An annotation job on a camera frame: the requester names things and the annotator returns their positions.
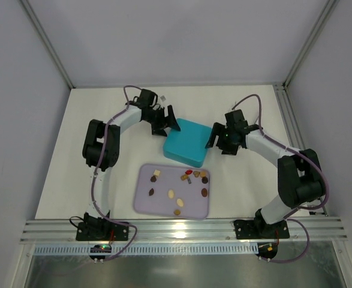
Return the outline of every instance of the teal box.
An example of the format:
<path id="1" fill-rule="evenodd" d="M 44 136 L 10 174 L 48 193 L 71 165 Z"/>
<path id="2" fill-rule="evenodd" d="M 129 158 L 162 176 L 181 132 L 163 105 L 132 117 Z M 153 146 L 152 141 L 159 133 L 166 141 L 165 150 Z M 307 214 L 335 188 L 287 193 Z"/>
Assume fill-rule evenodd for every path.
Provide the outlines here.
<path id="1" fill-rule="evenodd" d="M 163 146 L 164 156 L 200 168 L 204 164 L 207 153 L 205 145 L 212 129 L 181 118 L 177 119 L 177 123 L 181 131 L 170 130 Z"/>

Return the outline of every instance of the snack piece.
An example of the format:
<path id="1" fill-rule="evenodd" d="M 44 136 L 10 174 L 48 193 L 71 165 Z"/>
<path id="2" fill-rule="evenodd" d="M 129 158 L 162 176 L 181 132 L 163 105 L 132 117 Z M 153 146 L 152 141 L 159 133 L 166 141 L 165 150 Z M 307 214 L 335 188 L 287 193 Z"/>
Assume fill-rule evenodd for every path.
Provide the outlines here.
<path id="1" fill-rule="evenodd" d="M 207 189 L 206 188 L 203 188 L 201 190 L 201 195 L 202 195 L 202 197 L 207 197 Z"/>
<path id="2" fill-rule="evenodd" d="M 178 206 L 183 207 L 183 201 L 181 198 L 178 198 L 176 202 Z"/>
<path id="3" fill-rule="evenodd" d="M 160 170 L 154 170 L 154 172 L 153 172 L 153 175 L 154 176 L 157 176 L 157 177 L 159 177 L 159 175 L 161 174 L 161 171 Z"/>
<path id="4" fill-rule="evenodd" d="M 171 198 L 171 199 L 173 199 L 175 197 L 175 192 L 172 189 L 169 189 L 168 197 Z"/>

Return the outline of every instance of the lavender tray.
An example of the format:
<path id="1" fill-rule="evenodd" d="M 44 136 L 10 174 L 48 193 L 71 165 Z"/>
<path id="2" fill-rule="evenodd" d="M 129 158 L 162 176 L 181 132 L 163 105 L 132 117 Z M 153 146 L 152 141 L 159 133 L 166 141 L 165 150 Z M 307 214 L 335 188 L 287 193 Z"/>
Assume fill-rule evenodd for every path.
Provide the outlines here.
<path id="1" fill-rule="evenodd" d="M 155 182 L 151 182 L 155 170 L 159 170 L 161 174 L 156 177 Z M 207 183 L 204 184 L 203 178 L 196 178 L 193 173 L 189 175 L 191 184 L 187 179 L 181 180 L 180 177 L 187 170 L 206 172 Z M 209 213 L 209 184 L 210 173 L 204 169 L 144 164 L 140 168 L 133 207 L 138 213 L 202 220 Z M 206 197 L 202 192 L 204 188 L 207 189 Z M 169 198 L 169 190 L 174 191 L 172 199 Z M 178 199 L 183 201 L 183 207 L 177 204 Z"/>

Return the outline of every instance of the white table surface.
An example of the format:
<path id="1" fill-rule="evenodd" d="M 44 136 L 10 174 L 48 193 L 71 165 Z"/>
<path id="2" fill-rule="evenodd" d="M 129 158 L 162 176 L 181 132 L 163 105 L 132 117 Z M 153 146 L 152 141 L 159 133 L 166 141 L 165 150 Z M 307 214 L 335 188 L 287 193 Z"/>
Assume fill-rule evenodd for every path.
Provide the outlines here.
<path id="1" fill-rule="evenodd" d="M 190 86 L 146 88 L 166 96 L 177 118 L 207 126 L 225 124 L 224 114 L 243 97 L 257 93 L 263 103 L 263 127 L 269 135 L 288 143 L 272 85 Z M 139 94 L 128 89 L 130 99 Z M 73 89 L 62 120 L 50 162 L 36 219 L 63 219 L 83 216 L 89 199 L 89 171 L 82 157 L 86 130 L 91 119 L 106 122 L 123 109 L 122 88 Z M 239 107 L 250 124 L 257 118 L 257 100 Z M 133 210 L 136 180 L 145 163 L 183 165 L 163 156 L 165 137 L 152 136 L 151 126 L 140 122 L 121 136 L 120 156 L 110 181 L 109 205 L 118 219 L 163 218 L 138 214 Z M 210 212 L 208 218 L 253 217 L 277 193 L 277 169 L 256 153 L 240 149 L 237 156 L 221 155 L 214 147 L 207 153 L 203 168 L 210 171 Z M 299 211 L 296 216 L 308 215 Z"/>

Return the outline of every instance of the white wall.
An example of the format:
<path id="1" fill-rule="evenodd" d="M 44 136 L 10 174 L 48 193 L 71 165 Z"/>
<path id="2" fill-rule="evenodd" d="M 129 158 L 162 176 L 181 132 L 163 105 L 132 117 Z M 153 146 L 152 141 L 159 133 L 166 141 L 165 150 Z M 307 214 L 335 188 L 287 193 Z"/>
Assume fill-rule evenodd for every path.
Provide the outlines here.
<path id="1" fill-rule="evenodd" d="M 34 217 L 69 90 L 16 0 L 0 0 L 0 287 Z"/>
<path id="2" fill-rule="evenodd" d="M 282 82 L 326 0 L 30 0 L 75 86 Z"/>
<path id="3" fill-rule="evenodd" d="M 352 243 L 352 0 L 336 7 L 290 94 L 329 178 L 329 210 L 342 217 Z"/>

